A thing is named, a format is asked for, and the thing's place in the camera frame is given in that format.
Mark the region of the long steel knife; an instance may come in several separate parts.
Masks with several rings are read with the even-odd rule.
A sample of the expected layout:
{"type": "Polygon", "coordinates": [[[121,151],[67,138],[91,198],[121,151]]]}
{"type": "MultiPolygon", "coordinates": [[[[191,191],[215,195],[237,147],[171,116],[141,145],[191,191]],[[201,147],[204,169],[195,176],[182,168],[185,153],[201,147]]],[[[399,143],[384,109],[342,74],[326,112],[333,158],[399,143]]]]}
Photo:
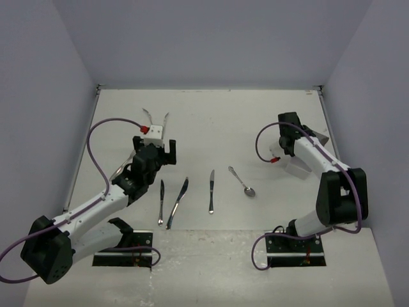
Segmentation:
{"type": "Polygon", "coordinates": [[[179,193],[178,197],[176,198],[176,201],[175,201],[175,204],[174,204],[174,206],[173,206],[173,209],[172,209],[172,211],[171,211],[171,213],[170,213],[170,216],[169,216],[169,218],[168,218],[168,220],[167,220],[166,230],[170,230],[170,229],[171,229],[172,223],[173,223],[173,219],[174,219],[174,215],[175,215],[175,213],[176,213],[176,211],[177,211],[177,208],[178,208],[178,206],[179,206],[181,200],[183,199],[183,197],[185,196],[185,194],[186,194],[186,192],[187,192],[188,186],[189,186],[189,178],[186,177],[186,178],[185,178],[185,181],[184,181],[184,183],[183,183],[183,185],[182,185],[182,187],[181,187],[180,193],[179,193]]]}

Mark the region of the clear plastic utensil container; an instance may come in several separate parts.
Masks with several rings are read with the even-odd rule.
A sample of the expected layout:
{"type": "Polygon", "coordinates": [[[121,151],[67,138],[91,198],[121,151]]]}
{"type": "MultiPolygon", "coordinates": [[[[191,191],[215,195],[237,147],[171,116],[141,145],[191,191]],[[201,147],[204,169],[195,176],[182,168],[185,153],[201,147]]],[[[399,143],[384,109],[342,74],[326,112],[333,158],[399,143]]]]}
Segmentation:
{"type": "MultiPolygon", "coordinates": [[[[316,131],[314,131],[314,133],[318,140],[320,141],[321,145],[325,146],[328,143],[330,139],[328,136],[320,134],[319,132],[316,131]]],[[[287,165],[284,170],[286,173],[294,177],[297,177],[301,180],[307,179],[307,177],[312,173],[311,168],[309,168],[307,164],[300,160],[298,157],[291,157],[287,162],[287,165]]]]}

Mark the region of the ornate handle steel spoon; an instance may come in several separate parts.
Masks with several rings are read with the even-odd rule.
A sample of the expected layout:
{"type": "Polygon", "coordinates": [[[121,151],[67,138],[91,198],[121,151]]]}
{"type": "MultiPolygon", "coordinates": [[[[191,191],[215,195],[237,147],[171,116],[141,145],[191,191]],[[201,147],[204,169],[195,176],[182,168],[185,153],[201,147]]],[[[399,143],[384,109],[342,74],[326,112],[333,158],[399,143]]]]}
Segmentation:
{"type": "Polygon", "coordinates": [[[250,198],[254,198],[256,196],[255,190],[247,185],[241,180],[241,178],[237,175],[235,169],[232,166],[228,167],[229,172],[239,181],[239,183],[243,186],[244,194],[250,198]]]}

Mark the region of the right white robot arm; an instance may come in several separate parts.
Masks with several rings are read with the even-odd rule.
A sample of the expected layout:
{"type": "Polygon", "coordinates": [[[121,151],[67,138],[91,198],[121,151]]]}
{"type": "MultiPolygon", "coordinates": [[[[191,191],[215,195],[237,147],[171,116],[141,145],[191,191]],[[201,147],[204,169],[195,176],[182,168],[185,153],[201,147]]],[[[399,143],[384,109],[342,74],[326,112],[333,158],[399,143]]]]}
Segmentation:
{"type": "Polygon", "coordinates": [[[315,209],[289,223],[286,246],[300,251],[308,237],[340,229],[342,224],[356,223],[357,233],[369,214],[366,173],[351,168],[324,148],[317,133],[301,124],[296,112],[278,115],[279,146],[284,154],[300,159],[319,178],[320,185],[315,209]]]}

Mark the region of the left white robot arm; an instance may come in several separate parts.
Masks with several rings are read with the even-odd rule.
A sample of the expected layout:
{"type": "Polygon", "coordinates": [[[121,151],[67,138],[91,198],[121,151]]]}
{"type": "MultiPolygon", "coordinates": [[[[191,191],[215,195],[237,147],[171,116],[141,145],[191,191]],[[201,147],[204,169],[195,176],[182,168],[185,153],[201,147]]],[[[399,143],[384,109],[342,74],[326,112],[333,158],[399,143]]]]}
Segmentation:
{"type": "Polygon", "coordinates": [[[157,172],[176,164],[176,140],[169,140],[169,151],[133,138],[136,154],[132,162],[107,186],[107,190],[74,210],[49,219],[41,216],[31,225],[20,257],[36,275],[50,285],[60,280],[71,266],[100,250],[128,250],[133,243],[131,227],[120,218],[103,227],[94,226],[123,210],[148,192],[157,172]]]}

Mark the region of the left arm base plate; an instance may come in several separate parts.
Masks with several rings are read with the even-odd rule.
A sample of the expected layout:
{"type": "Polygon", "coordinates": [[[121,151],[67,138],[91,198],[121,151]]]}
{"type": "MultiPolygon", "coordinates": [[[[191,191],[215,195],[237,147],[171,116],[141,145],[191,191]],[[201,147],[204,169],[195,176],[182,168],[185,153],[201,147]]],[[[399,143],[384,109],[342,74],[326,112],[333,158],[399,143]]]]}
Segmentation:
{"type": "Polygon", "coordinates": [[[120,246],[120,248],[133,248],[143,246],[144,249],[120,251],[120,252],[99,252],[93,255],[93,267],[147,267],[151,268],[153,263],[152,230],[134,230],[130,240],[120,246]]]}

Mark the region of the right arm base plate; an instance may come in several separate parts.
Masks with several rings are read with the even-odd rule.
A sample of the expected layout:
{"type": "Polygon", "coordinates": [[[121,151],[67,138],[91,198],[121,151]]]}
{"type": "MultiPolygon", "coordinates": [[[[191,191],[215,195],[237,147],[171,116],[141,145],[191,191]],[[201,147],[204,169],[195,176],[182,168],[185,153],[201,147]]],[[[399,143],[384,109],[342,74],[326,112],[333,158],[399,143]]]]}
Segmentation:
{"type": "Polygon", "coordinates": [[[321,239],[293,240],[278,236],[265,238],[269,268],[324,267],[327,265],[321,239]]]}

